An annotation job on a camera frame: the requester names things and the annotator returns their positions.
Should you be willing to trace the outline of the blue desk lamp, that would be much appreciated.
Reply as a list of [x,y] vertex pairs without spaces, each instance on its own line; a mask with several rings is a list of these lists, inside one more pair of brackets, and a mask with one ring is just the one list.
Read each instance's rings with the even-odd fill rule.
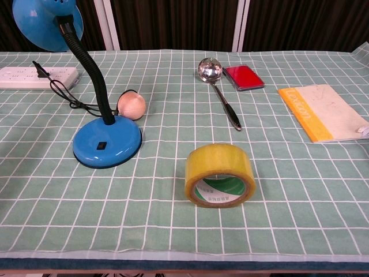
[[76,159],[87,167],[104,169],[134,156],[142,133],[136,123],[110,108],[103,75],[80,41],[83,20],[76,0],[13,0],[12,11],[17,27],[30,42],[48,51],[70,50],[92,80],[101,116],[75,135]]

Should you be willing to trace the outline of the white power strip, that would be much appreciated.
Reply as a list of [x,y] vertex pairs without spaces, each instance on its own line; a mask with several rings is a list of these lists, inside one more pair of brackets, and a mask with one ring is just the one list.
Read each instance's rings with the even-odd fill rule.
[[[77,83],[78,70],[74,67],[45,67],[52,79],[62,82],[67,89]],[[38,78],[37,69],[31,67],[4,67],[0,69],[0,89],[50,90],[48,78]]]

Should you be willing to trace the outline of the yellow packing tape roll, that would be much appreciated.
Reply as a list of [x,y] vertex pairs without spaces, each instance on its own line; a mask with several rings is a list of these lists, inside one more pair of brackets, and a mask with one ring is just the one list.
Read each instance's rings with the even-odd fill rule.
[[186,160],[184,192],[205,208],[231,208],[248,200],[256,184],[247,154],[231,144],[208,144]]

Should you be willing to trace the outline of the pale peach onion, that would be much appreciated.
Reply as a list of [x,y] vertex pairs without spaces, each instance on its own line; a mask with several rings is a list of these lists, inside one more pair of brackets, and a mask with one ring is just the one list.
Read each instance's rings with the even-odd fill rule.
[[140,119],[146,110],[144,98],[134,90],[124,91],[117,102],[118,114],[126,118]]

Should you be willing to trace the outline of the green checked tablecloth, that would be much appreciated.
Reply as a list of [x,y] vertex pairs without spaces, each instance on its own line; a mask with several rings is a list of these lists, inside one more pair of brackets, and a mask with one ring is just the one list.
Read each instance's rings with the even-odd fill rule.
[[[278,94],[328,84],[369,121],[369,43],[351,53],[212,55],[246,64],[265,87],[219,87],[243,126],[197,77],[205,51],[100,51],[109,100],[146,100],[143,144],[110,169],[77,162],[72,139],[92,116],[53,92],[0,89],[0,257],[369,262],[369,140],[314,144]],[[257,189],[226,209],[184,192],[188,154],[230,143],[250,157]]]

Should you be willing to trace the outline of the red ink pad case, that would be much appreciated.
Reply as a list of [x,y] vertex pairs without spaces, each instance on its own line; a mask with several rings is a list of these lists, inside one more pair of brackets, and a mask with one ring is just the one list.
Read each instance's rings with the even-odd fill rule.
[[261,78],[247,65],[230,66],[223,73],[237,91],[260,89],[265,86]]

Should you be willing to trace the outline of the yellow white Lexicon notebook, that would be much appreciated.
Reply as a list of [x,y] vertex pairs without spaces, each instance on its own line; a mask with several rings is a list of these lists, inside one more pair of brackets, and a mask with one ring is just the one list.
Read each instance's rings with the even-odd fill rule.
[[369,139],[369,122],[329,85],[278,90],[314,143]]

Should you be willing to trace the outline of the white frame post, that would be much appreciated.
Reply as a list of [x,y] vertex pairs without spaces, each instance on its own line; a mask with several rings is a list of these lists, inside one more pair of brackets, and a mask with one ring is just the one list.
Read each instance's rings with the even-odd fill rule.
[[110,0],[93,0],[106,50],[120,50]]
[[242,52],[251,0],[238,0],[232,52]]

